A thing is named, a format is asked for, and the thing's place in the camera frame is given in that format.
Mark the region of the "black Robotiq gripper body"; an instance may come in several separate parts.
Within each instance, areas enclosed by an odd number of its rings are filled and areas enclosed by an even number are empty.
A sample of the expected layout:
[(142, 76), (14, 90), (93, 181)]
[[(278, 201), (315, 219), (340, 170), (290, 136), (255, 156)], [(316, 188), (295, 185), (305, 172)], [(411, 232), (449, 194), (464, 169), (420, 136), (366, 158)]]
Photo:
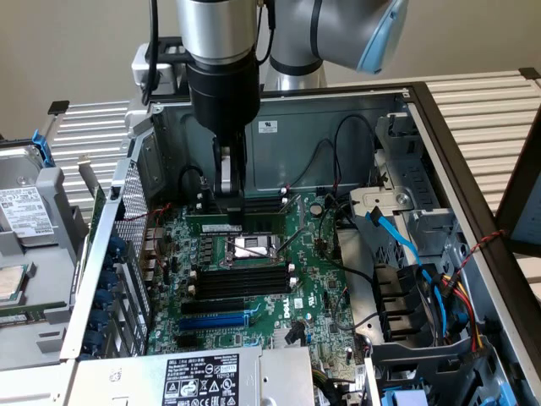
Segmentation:
[(219, 138), (252, 122), (260, 109), (260, 72), (254, 57), (224, 65), (187, 65), (194, 116)]

